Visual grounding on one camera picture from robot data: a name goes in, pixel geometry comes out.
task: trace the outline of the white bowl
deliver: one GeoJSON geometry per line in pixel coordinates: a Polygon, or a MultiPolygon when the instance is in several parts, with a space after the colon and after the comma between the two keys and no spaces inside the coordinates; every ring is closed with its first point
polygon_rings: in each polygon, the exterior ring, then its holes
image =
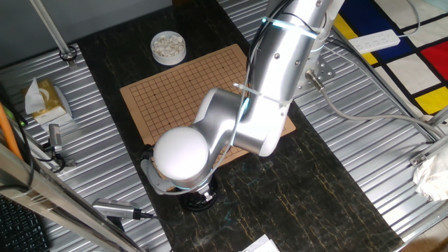
{"type": "MultiPolygon", "coordinates": [[[[165,36],[176,35],[176,36],[180,36],[183,39],[183,37],[180,34],[178,34],[177,32],[174,32],[174,31],[162,31],[159,34],[155,35],[153,40],[151,41],[151,46],[150,46],[151,52],[153,52],[154,42],[158,41],[160,39],[160,37],[163,36],[163,35],[165,35],[165,36]]],[[[183,50],[180,51],[177,55],[171,56],[171,57],[163,57],[163,56],[160,56],[157,53],[153,52],[154,59],[157,62],[159,62],[159,63],[161,63],[161,64],[163,64],[165,66],[172,66],[174,64],[178,64],[179,62],[181,62],[183,60],[185,55],[187,55],[187,44],[185,42],[185,39],[183,39],[183,42],[185,43],[185,46],[183,47],[183,50]]]]}

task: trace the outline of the keyboard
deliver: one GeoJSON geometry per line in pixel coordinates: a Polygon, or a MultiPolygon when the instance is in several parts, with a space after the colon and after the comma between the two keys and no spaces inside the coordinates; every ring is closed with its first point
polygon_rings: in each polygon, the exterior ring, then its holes
{"type": "Polygon", "coordinates": [[[50,242],[41,217],[0,195],[0,251],[46,252],[50,242]]]}

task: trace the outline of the black marble table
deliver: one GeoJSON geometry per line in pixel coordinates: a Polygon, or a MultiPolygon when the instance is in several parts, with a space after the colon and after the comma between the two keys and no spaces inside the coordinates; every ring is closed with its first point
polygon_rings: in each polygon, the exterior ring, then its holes
{"type": "Polygon", "coordinates": [[[169,7],[78,44],[155,211],[174,225],[175,251],[241,251],[263,234],[284,252],[391,251],[402,244],[295,104],[288,115],[297,129],[271,156],[248,154],[215,173],[220,195],[207,211],[189,212],[175,197],[156,195],[137,162],[143,142],[119,89],[169,68],[150,49],[165,30],[184,37],[184,62],[234,43],[249,49],[215,0],[169,7]]]}

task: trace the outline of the metal grating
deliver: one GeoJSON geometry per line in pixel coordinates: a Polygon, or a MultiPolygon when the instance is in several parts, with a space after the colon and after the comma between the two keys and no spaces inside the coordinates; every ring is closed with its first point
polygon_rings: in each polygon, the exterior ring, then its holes
{"type": "Polygon", "coordinates": [[[251,42],[265,15],[269,0],[218,0],[248,42],[251,42]]]}
{"type": "MultiPolygon", "coordinates": [[[[341,48],[336,51],[348,53],[341,48]]],[[[403,114],[382,84],[373,83],[358,67],[333,52],[323,49],[323,56],[336,73],[335,79],[325,83],[325,89],[343,112],[358,116],[403,114]]],[[[415,192],[416,185],[412,182],[414,168],[409,160],[428,147],[428,139],[414,125],[390,119],[345,120],[334,114],[315,89],[300,94],[295,102],[405,242],[417,235],[417,230],[442,220],[442,217],[427,218],[440,207],[446,207],[445,202],[428,202],[415,192]]]]}
{"type": "MultiPolygon", "coordinates": [[[[73,121],[61,125],[62,155],[76,161],[76,167],[66,167],[58,175],[67,185],[90,203],[99,197],[127,200],[138,203],[144,211],[154,212],[83,55],[78,45],[73,46],[78,50],[75,69],[70,69],[55,51],[1,70],[0,82],[29,122],[26,130],[39,143],[48,140],[48,133],[25,114],[20,89],[31,84],[33,77],[49,78],[61,89],[73,113],[73,121]]],[[[51,251],[101,250],[56,223],[46,220],[46,224],[51,251]]],[[[171,249],[158,220],[124,220],[122,224],[140,247],[158,252],[171,249]]]]}

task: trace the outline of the robotic arm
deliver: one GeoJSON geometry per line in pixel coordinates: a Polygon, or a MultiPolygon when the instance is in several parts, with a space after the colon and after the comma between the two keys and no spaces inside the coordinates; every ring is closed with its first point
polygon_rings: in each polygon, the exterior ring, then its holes
{"type": "Polygon", "coordinates": [[[270,15],[263,18],[251,46],[245,84],[239,85],[242,96],[210,90],[192,125],[171,129],[160,137],[153,149],[157,168],[149,154],[142,160],[141,167],[156,193],[196,193],[209,202],[214,198],[211,175],[225,157],[214,167],[223,148],[227,152],[236,146],[261,156],[274,151],[294,91],[319,71],[321,49],[342,3],[270,1],[270,15]]]}

